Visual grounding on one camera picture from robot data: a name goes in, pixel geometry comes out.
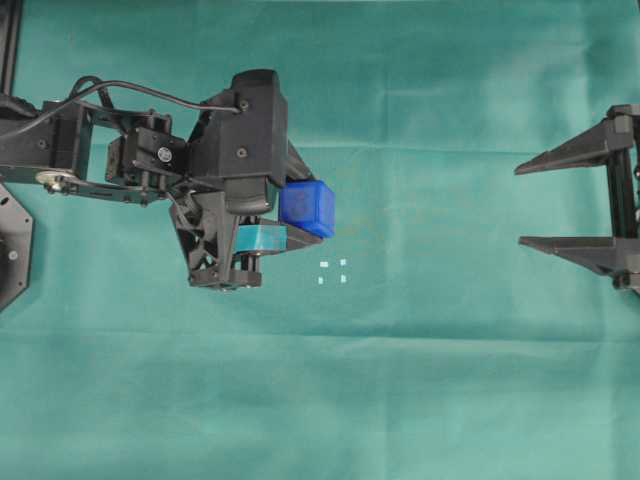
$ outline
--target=gripper jaw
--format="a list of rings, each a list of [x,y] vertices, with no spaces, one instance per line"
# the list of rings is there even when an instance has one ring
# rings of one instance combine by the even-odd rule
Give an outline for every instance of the gripper jaw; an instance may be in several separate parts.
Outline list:
[[[519,243],[613,278],[616,288],[640,291],[640,239],[629,150],[637,143],[637,105],[609,109],[598,125],[523,163],[516,175],[578,167],[606,166],[612,236],[520,237]]]
[[[565,168],[606,165],[611,154],[633,147],[633,119],[629,115],[605,118],[595,127],[559,147],[544,152],[515,170],[516,175]]]

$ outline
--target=green cloth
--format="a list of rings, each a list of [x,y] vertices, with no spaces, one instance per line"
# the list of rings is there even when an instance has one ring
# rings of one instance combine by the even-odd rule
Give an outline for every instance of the green cloth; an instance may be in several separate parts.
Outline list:
[[[276,69],[337,225],[221,294],[188,287],[166,202],[10,185],[36,234],[0,318],[0,478],[638,478],[640,300],[517,245],[607,235],[604,169],[513,169],[640,101],[639,21],[635,0],[26,0],[14,93],[38,105],[85,74],[199,101]]]

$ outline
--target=robotic arm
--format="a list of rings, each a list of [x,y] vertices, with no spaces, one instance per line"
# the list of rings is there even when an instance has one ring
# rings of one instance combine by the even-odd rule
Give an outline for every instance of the robotic arm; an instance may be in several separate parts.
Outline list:
[[[169,115],[114,108],[109,87],[199,110],[191,136],[172,135]],[[83,100],[94,92],[101,105]],[[86,179],[94,125],[120,133],[108,148],[107,183]],[[271,70],[240,73],[230,88],[197,104],[96,77],[79,79],[66,100],[44,102],[41,110],[3,95],[0,175],[52,194],[142,207],[170,200],[190,284],[216,290],[260,286],[261,256],[318,244],[334,230],[333,192],[289,142],[287,103]],[[262,218],[278,197],[278,221]],[[0,219],[5,213],[0,209]],[[8,270],[0,262],[2,272]]]

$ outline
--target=cable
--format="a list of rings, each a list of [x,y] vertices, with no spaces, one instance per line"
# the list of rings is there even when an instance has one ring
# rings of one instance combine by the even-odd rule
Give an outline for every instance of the cable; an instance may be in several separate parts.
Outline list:
[[[155,90],[153,88],[143,87],[142,85],[137,85],[135,83],[124,82],[122,80],[107,80],[105,82],[95,83],[91,87],[88,87],[88,88],[85,88],[84,90],[79,91],[75,95],[60,102],[56,107],[43,113],[38,118],[25,123],[22,127],[17,128],[16,130],[11,130],[10,132],[3,133],[2,135],[0,135],[0,140],[6,140],[8,138],[15,137],[16,135],[20,135],[22,133],[28,132],[32,128],[40,125],[45,120],[53,117],[60,111],[64,110],[72,103],[80,100],[81,98],[86,97],[87,95],[92,94],[96,90],[100,90],[105,87],[127,88],[129,90],[134,90],[136,92],[144,93],[145,95],[161,98],[162,100],[175,103],[177,105],[180,105],[181,107],[192,108],[194,110],[240,113],[240,110],[237,109],[236,107],[223,107],[219,105],[206,105],[206,104],[200,104],[200,103],[193,103],[178,97],[174,97],[173,95],[169,95],[168,93],[164,93],[159,90]]]
[[[102,79],[96,77],[95,75],[86,75],[84,77],[80,77],[78,80],[76,80],[76,83],[73,84],[71,92],[69,93],[69,97],[72,97],[76,93],[78,93],[80,87],[82,87],[82,85],[87,82],[92,82],[95,85],[96,83],[101,83]],[[109,97],[109,92],[106,88],[101,88],[100,90],[98,90],[98,95],[100,96],[100,103],[103,107],[114,108],[113,102],[111,101],[111,97]]]

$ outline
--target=black metal frame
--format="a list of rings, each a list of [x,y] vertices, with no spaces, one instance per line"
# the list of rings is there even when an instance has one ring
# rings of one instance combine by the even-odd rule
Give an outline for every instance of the black metal frame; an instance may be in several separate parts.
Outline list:
[[[22,18],[22,0],[0,1],[0,91],[11,95],[13,73],[18,51],[18,33]]]
[[[0,91],[6,95],[13,87],[21,12],[21,0],[0,0]],[[0,103],[0,110],[5,110],[5,103]],[[29,285],[34,227],[33,218],[2,180],[0,176],[0,311]]]
[[[516,175],[523,175],[605,166],[612,230],[610,237],[520,237],[520,243],[608,275],[615,288],[640,292],[638,210],[630,157],[634,144],[640,144],[640,105],[613,106],[598,125],[516,168]]]

